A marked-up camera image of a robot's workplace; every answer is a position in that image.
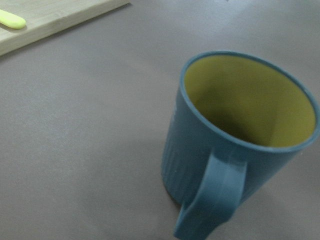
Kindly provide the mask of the blue mug yellow inside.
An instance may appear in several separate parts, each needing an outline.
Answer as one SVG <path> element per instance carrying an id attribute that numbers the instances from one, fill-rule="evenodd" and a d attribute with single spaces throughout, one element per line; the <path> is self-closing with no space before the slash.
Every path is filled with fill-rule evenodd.
<path id="1" fill-rule="evenodd" d="M 204 240 L 320 134 L 320 108 L 261 58 L 211 51 L 183 67 L 161 175 L 181 206 L 174 236 Z"/>

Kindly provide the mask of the bamboo cutting board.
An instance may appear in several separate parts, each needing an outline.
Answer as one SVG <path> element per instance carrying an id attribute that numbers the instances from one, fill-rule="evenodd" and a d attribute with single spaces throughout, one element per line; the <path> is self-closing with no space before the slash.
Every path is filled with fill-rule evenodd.
<path id="1" fill-rule="evenodd" d="M 0 9 L 26 20 L 22 29 L 0 25 L 0 54 L 129 4 L 129 0 L 2 0 Z"/>

